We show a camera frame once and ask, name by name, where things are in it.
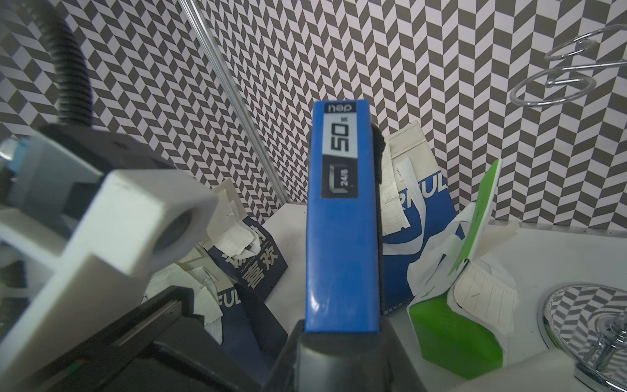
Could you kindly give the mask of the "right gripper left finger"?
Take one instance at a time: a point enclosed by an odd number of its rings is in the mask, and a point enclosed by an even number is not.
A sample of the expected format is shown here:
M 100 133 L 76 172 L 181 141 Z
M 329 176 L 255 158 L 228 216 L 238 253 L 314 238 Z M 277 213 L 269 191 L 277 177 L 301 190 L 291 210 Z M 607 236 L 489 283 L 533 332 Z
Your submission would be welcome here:
M 300 336 L 305 328 L 305 321 L 299 320 L 292 329 L 285 346 L 272 367 L 269 379 L 261 388 L 262 392 L 293 392 L 295 391 L 295 365 L 297 347 Z

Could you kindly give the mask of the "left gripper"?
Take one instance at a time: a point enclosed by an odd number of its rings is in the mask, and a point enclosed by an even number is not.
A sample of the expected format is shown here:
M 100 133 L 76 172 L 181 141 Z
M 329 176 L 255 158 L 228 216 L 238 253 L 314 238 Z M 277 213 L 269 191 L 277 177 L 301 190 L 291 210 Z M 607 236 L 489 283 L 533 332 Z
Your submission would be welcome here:
M 204 329 L 194 292 L 170 287 L 111 323 L 16 391 L 258 391 Z

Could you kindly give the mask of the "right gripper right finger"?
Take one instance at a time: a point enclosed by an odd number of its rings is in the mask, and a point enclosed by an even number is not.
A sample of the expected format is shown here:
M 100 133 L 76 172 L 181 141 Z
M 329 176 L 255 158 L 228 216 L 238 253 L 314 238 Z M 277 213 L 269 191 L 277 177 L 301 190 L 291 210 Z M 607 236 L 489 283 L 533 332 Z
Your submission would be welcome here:
M 389 391 L 425 392 L 426 387 L 419 378 L 396 331 L 387 318 L 381 319 L 381 331 L 385 341 L 384 351 L 390 376 Z

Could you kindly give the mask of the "navy tote bag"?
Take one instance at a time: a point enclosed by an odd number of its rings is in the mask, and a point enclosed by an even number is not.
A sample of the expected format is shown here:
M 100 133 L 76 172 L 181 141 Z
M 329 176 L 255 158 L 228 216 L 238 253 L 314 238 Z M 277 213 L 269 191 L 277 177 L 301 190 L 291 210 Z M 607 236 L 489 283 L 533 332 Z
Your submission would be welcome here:
M 287 342 L 287 332 L 265 303 L 231 279 L 199 246 L 153 274 L 144 299 L 171 286 L 194 291 L 194 313 L 204 317 L 205 330 L 249 377 L 265 384 Z

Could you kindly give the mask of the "blue black stapler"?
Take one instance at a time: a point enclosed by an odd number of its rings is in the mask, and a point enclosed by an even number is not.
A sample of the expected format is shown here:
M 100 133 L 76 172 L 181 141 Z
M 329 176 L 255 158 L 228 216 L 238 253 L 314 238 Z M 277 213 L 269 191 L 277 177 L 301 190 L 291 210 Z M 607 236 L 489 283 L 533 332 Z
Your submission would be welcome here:
M 314 103 L 306 222 L 308 333 L 380 329 L 376 154 L 367 101 Z

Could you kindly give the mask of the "royal blue tote bag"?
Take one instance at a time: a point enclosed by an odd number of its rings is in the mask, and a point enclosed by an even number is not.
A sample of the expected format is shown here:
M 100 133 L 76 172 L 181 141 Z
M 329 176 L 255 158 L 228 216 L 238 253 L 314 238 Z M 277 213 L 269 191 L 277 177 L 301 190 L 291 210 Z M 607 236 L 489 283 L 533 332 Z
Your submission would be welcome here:
M 383 311 L 413 299 L 445 257 L 441 250 L 457 215 L 447 181 L 418 122 L 385 138 L 396 171 L 400 201 L 410 227 L 383 235 Z

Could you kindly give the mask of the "navy bag with white handles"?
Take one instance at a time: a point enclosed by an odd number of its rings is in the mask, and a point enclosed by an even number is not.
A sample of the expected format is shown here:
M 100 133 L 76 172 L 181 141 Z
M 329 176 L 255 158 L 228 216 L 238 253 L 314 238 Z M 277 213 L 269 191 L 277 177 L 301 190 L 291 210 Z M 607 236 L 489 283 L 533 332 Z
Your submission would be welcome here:
M 287 271 L 287 262 L 272 235 L 246 213 L 232 180 L 212 191 L 218 204 L 202 246 L 230 279 L 264 302 Z

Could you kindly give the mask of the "blue cream tote bag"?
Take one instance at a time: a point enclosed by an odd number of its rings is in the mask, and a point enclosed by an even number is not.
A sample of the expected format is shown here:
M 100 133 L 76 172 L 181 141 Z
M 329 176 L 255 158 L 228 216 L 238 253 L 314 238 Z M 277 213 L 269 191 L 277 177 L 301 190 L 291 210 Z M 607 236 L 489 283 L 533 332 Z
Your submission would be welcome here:
M 465 382 L 452 391 L 571 391 L 575 367 L 575 361 L 563 351 L 544 351 Z

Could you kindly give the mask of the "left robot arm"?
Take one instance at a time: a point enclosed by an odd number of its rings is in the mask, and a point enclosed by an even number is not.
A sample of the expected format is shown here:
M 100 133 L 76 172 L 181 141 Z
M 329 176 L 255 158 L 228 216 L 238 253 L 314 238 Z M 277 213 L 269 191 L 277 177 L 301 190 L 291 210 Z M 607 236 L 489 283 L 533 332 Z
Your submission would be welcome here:
M 86 60 L 47 1 L 24 1 L 57 76 L 57 122 L 1 146 L 4 391 L 254 391 L 257 383 L 153 275 L 201 240 L 217 195 L 93 124 Z

